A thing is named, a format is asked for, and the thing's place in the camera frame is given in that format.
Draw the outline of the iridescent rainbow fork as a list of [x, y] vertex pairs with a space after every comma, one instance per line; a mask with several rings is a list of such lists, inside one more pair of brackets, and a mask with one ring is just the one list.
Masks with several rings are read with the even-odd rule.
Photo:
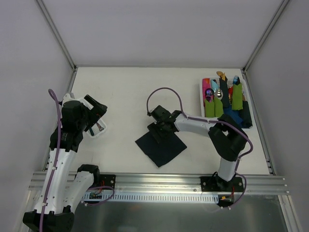
[[98, 128], [99, 131], [103, 131], [104, 130], [104, 128], [99, 123], [96, 123], [96, 125], [97, 125], [97, 128]]

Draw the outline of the dark navy paper napkin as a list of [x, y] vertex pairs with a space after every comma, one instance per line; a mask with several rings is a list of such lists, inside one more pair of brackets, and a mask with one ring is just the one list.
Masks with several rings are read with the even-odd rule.
[[186, 144], [175, 134], [158, 142], [147, 132], [135, 143], [158, 168], [168, 164], [187, 149]]

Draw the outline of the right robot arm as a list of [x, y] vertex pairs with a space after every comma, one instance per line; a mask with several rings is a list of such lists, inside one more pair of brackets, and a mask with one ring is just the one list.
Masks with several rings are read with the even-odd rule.
[[238, 158], [248, 142], [248, 137], [230, 116], [222, 115], [218, 120], [210, 120], [189, 116], [179, 110], [170, 113], [160, 105], [147, 112], [147, 115], [154, 119], [147, 128], [157, 143], [167, 142], [177, 132], [191, 132], [209, 137], [220, 156], [216, 186], [221, 191], [227, 191], [233, 186]]

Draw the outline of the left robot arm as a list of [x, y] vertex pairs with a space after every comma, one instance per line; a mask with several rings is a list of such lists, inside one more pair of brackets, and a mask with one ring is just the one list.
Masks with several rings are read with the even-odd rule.
[[67, 187], [70, 167], [83, 134], [95, 138], [103, 133], [106, 125], [101, 118], [108, 107], [89, 95], [76, 99], [67, 93], [59, 101], [51, 89], [48, 92], [56, 103], [57, 127], [50, 137], [48, 169], [41, 193], [34, 209], [24, 214], [23, 223], [34, 232], [69, 232], [83, 195], [101, 183], [99, 167], [83, 164]]

